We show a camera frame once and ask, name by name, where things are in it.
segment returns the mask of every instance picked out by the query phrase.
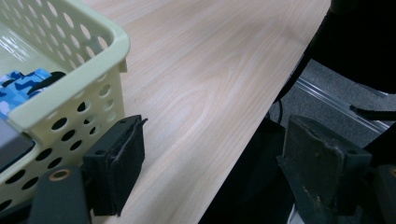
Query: wood grain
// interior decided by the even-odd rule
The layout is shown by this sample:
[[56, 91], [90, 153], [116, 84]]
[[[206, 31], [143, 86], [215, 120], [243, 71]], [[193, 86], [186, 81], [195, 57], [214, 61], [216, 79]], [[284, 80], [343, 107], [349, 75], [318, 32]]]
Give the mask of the wood grain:
[[131, 37], [146, 159], [120, 217], [197, 223], [318, 29], [326, 0], [83, 0]]

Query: plastic basket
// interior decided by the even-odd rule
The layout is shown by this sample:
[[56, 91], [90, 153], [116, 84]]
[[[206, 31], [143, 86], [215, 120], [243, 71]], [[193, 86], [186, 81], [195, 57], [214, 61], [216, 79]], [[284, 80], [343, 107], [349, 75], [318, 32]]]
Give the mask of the plastic basket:
[[9, 114], [8, 123], [35, 146], [0, 174], [1, 211], [31, 199], [48, 170], [81, 165], [82, 155], [124, 117], [120, 72], [130, 41], [78, 0], [0, 0], [0, 32], [3, 74], [38, 67], [66, 72]]

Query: gray floor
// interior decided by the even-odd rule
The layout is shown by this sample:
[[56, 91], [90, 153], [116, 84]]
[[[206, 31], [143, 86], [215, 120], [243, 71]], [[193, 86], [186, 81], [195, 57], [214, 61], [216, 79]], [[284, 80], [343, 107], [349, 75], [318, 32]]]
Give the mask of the gray floor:
[[[371, 110], [396, 110], [396, 96], [370, 90], [346, 79], [327, 67], [311, 61], [300, 79], [281, 100], [281, 125], [287, 127], [290, 115], [315, 119], [341, 134], [359, 147], [364, 147], [391, 122], [369, 121], [355, 115], [348, 108], [355, 105]], [[279, 104], [269, 110], [270, 118], [279, 119]]]

